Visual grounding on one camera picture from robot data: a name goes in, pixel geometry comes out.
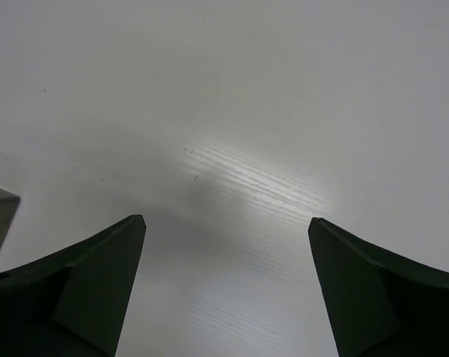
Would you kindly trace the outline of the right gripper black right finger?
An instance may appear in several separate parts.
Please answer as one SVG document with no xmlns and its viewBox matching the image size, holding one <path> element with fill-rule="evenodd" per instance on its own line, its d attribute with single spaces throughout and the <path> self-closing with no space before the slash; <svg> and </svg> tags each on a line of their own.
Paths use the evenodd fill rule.
<svg viewBox="0 0 449 357">
<path fill-rule="evenodd" d="M 449 356 L 449 272 L 323 218 L 308 234 L 339 356 Z"/>
</svg>

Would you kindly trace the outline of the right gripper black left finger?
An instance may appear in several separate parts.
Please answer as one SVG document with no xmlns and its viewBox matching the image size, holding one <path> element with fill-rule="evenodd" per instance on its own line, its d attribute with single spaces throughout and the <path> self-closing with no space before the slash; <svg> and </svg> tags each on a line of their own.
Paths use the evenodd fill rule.
<svg viewBox="0 0 449 357">
<path fill-rule="evenodd" d="M 128 216 L 0 273 L 0 356 L 114 356 L 146 223 Z"/>
</svg>

